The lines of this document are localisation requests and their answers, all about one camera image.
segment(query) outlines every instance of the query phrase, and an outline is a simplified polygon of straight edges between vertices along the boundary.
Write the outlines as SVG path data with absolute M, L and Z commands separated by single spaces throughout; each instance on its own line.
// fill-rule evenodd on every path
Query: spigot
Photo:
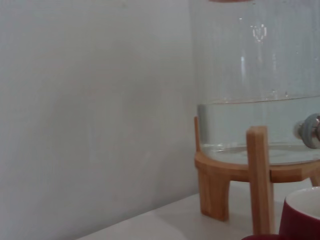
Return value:
M 320 113 L 314 113 L 304 121 L 297 122 L 293 128 L 293 134 L 308 148 L 320 149 Z

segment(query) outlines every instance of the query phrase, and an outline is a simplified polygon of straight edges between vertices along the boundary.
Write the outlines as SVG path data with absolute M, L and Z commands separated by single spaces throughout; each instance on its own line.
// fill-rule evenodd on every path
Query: glass beverage dispenser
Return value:
M 264 125 L 271 164 L 319 160 L 320 1 L 190 0 L 190 16 L 202 152 L 246 164 Z

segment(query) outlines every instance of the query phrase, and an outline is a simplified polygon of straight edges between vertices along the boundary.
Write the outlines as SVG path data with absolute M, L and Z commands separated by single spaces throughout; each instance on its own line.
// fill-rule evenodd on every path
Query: wooden base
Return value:
M 207 157 L 200 148 L 198 118 L 195 126 L 195 166 L 198 170 L 201 212 L 220 221 L 229 218 L 230 181 L 250 183 L 253 233 L 273 234 L 274 191 L 273 183 L 300 182 L 311 179 L 320 186 L 320 160 L 270 165 L 268 133 L 265 126 L 251 127 L 246 133 L 248 164 L 234 164 Z

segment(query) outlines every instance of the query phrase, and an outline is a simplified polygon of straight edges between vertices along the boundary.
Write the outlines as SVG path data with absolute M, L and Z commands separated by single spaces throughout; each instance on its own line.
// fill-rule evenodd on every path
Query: white shelf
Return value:
M 275 184 L 275 222 L 279 228 L 284 196 L 309 182 Z M 220 222 L 201 215 L 193 195 L 107 227 L 79 240 L 241 240 L 252 234 L 249 184 L 232 182 L 230 219 Z

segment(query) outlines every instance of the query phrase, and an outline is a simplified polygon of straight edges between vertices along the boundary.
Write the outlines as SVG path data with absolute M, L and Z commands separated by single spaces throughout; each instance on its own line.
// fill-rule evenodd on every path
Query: red cup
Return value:
M 243 240 L 320 240 L 320 187 L 298 190 L 285 198 L 279 235 Z

